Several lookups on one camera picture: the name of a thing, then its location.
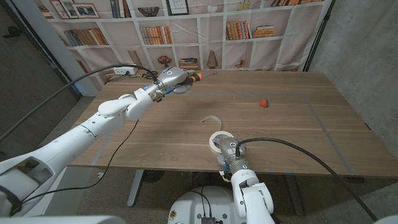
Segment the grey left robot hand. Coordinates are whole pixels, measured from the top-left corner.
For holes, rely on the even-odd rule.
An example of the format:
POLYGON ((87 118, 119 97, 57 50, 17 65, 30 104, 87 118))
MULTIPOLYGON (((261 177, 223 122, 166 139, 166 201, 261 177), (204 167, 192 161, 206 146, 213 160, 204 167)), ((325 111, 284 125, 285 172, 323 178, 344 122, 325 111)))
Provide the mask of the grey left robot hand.
POLYGON ((154 81, 156 89, 163 94, 174 93, 181 95, 191 89, 195 82, 202 80, 202 76, 194 70, 185 70, 178 67, 168 67, 154 81))

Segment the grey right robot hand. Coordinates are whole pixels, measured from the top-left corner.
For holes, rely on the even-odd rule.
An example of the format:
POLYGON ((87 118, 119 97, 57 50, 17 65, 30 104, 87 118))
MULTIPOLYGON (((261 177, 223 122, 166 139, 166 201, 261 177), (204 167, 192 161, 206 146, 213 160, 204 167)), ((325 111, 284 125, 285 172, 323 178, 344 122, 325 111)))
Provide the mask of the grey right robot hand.
POLYGON ((238 145, 236 138, 221 136, 215 138, 213 143, 220 150, 216 155, 217 161, 232 174, 242 169, 249 169, 248 161, 245 158, 246 148, 240 149, 239 154, 236 155, 236 146, 238 145))

